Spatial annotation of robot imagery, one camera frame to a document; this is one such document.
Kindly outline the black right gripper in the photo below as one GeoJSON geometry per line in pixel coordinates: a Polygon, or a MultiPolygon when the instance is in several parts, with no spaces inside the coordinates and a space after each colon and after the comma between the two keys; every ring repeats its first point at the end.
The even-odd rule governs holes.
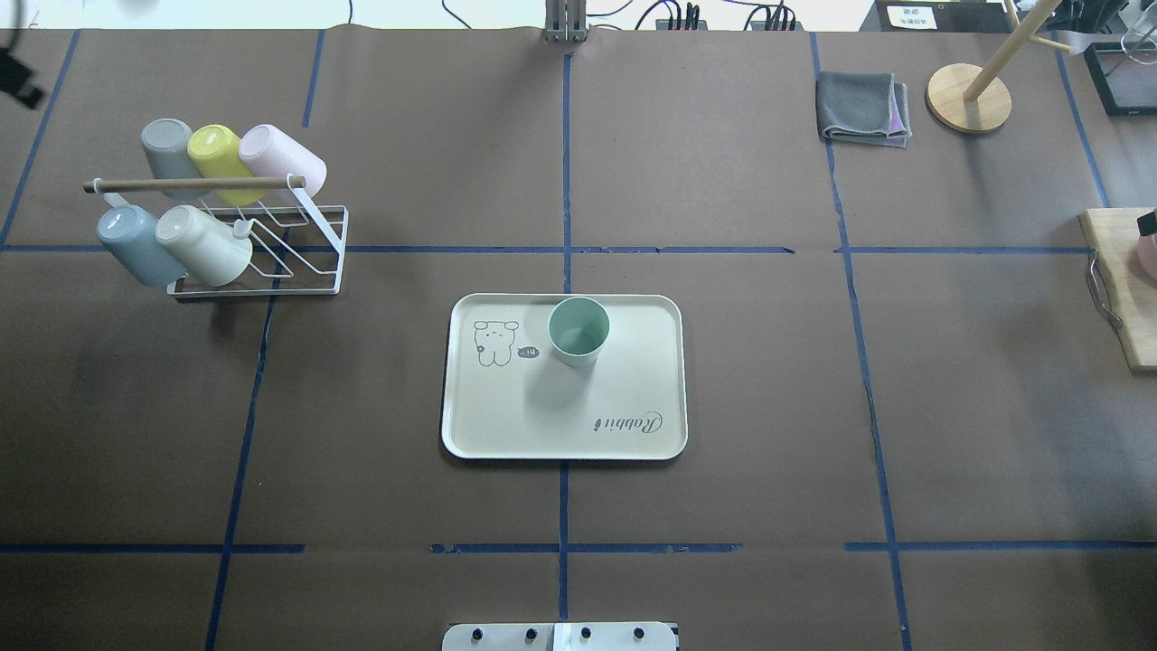
{"type": "Polygon", "coordinates": [[[1156,209],[1148,210],[1136,219],[1136,227],[1140,236],[1154,236],[1157,234],[1156,209]]]}

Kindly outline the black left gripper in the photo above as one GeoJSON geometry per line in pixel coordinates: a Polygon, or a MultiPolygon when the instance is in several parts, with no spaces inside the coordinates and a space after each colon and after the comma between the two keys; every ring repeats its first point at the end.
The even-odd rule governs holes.
{"type": "Polygon", "coordinates": [[[1,50],[1,91],[25,109],[40,108],[44,99],[44,90],[34,83],[34,71],[9,50],[1,50]]]}

